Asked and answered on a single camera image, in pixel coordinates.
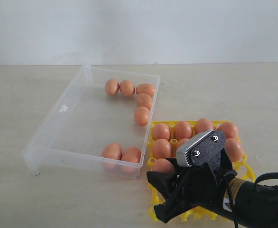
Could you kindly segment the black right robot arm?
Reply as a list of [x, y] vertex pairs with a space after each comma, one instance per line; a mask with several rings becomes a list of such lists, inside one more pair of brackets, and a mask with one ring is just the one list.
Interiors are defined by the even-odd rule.
[[234, 222], [235, 227], [278, 228], [278, 185], [261, 181], [278, 180], [278, 172], [260, 175], [254, 182], [239, 179], [225, 150], [201, 166], [181, 167], [175, 158], [172, 173], [148, 171], [148, 182], [163, 196], [154, 206], [164, 223], [196, 207], [202, 207]]

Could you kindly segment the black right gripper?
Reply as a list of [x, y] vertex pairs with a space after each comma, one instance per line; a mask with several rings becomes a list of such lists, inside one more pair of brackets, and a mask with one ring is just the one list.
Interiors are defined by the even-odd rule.
[[160, 221], [168, 223], [197, 206], [220, 214], [224, 211], [224, 195], [227, 195], [227, 203], [230, 205], [230, 209], [225, 213], [236, 213], [236, 204], [229, 184], [237, 173], [232, 168], [231, 159], [225, 149], [221, 150], [219, 167], [214, 169], [207, 163], [200, 167], [180, 167], [176, 158], [165, 159], [173, 164], [175, 172], [147, 172], [148, 183], [165, 199], [164, 203], [154, 207]]

